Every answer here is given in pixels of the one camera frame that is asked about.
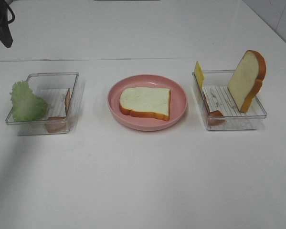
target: white table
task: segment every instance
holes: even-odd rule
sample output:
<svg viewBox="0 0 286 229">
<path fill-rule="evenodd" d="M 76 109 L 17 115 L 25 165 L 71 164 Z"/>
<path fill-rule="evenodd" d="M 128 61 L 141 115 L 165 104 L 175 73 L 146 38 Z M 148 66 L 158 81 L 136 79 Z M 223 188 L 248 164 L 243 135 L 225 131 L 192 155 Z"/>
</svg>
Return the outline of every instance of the white table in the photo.
<svg viewBox="0 0 286 229">
<path fill-rule="evenodd" d="M 0 61 L 286 56 L 242 0 L 23 0 L 11 4 L 14 42 Z"/>
<path fill-rule="evenodd" d="M 0 229 L 286 228 L 286 57 L 267 59 L 255 131 L 209 132 L 192 91 L 197 58 L 0 62 Z M 238 60 L 198 59 L 205 70 Z M 15 81 L 78 71 L 82 114 L 65 135 L 16 136 L 4 119 Z M 106 95 L 152 73 L 185 89 L 185 116 L 158 132 L 120 125 Z"/>
</svg>

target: bread slice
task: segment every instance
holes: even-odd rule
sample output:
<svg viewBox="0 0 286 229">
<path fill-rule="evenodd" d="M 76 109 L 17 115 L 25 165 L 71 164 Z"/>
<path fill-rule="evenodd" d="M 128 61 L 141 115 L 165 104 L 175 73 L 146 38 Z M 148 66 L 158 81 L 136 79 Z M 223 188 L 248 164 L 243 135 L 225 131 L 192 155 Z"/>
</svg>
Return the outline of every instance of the bread slice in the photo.
<svg viewBox="0 0 286 229">
<path fill-rule="evenodd" d="M 253 98 L 262 87 L 265 75 L 266 63 L 262 55 L 257 51 L 247 50 L 228 83 L 230 94 L 240 112 L 248 111 Z"/>
<path fill-rule="evenodd" d="M 52 116 L 52 117 L 48 117 L 47 120 L 64 120 L 66 119 L 66 115 L 68 113 L 68 111 L 71 111 L 71 109 L 69 109 L 70 106 L 70 101 L 71 101 L 71 89 L 67 89 L 67 93 L 66 96 L 64 98 L 64 110 L 65 110 L 65 116 Z M 48 133 L 53 134 L 53 133 L 58 133 L 59 131 L 62 131 L 66 128 L 66 121 L 62 122 L 62 123 L 48 123 L 45 124 L 45 128 L 47 130 Z"/>
<path fill-rule="evenodd" d="M 119 109 L 124 115 L 168 121 L 170 89 L 129 87 L 119 98 Z"/>
</svg>

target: clear plastic container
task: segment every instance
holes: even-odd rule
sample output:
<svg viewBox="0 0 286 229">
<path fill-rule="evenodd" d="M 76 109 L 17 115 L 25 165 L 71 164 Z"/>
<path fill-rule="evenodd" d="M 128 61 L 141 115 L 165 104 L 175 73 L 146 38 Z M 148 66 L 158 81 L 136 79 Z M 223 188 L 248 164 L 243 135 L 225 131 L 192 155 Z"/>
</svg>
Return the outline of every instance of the clear plastic container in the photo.
<svg viewBox="0 0 286 229">
<path fill-rule="evenodd" d="M 33 93 L 48 103 L 48 112 L 39 121 L 16 122 L 11 108 L 6 124 L 14 127 L 17 135 L 68 133 L 78 120 L 84 90 L 79 73 L 35 73 L 30 74 L 26 81 Z M 65 97 L 68 90 L 70 99 L 66 112 Z"/>
<path fill-rule="evenodd" d="M 207 130 L 254 130 L 267 117 L 267 112 L 257 97 L 252 100 L 246 113 L 239 112 L 227 84 L 234 70 L 203 71 L 204 82 L 200 90 L 192 73 L 193 89 L 203 122 Z M 213 116 L 210 112 L 219 110 L 223 116 Z"/>
</svg>

